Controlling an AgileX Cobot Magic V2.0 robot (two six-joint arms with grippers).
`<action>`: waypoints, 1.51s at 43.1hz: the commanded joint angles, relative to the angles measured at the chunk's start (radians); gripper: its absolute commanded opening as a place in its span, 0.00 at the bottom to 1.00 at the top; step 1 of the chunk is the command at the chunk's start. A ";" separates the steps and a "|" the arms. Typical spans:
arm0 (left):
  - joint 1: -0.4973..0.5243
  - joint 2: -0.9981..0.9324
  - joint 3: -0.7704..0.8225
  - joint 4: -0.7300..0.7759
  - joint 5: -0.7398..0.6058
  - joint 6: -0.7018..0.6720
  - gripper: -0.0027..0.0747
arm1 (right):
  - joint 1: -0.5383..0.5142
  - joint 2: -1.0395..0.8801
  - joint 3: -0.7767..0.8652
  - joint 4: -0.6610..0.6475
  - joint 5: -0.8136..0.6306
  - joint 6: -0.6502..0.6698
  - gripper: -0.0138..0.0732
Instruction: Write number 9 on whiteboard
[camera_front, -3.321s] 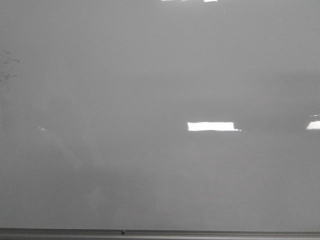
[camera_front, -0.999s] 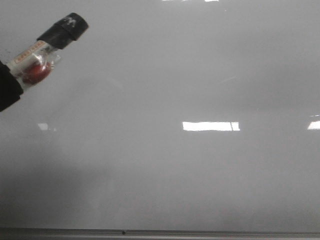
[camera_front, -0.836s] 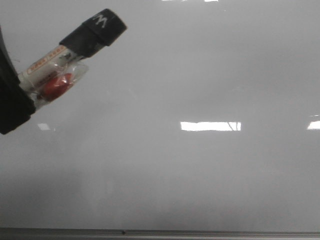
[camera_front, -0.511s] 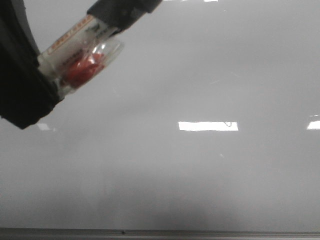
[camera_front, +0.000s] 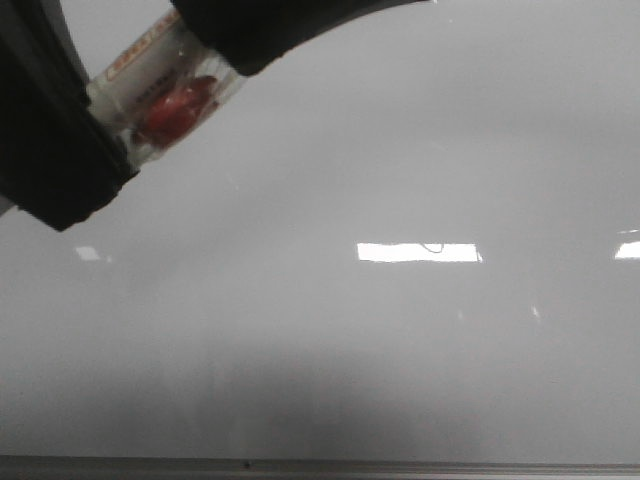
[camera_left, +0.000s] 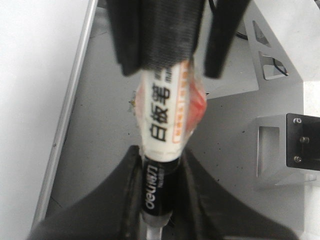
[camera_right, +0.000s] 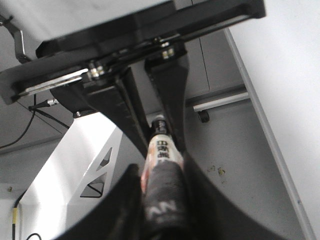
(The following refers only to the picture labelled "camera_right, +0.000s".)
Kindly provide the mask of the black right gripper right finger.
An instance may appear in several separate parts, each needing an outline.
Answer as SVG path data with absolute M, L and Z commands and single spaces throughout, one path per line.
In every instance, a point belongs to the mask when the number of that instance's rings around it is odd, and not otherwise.
M 160 102 L 174 143 L 186 151 L 184 132 L 185 90 L 188 79 L 188 55 L 185 44 L 178 42 L 147 58 L 145 71 Z

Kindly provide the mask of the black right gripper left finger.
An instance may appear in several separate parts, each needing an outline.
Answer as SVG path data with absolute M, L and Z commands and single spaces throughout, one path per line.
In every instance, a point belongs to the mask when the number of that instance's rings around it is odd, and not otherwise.
M 111 120 L 147 156 L 150 127 L 132 69 L 123 68 L 97 79 L 82 80 L 51 89 L 51 94 L 72 114 L 100 112 Z

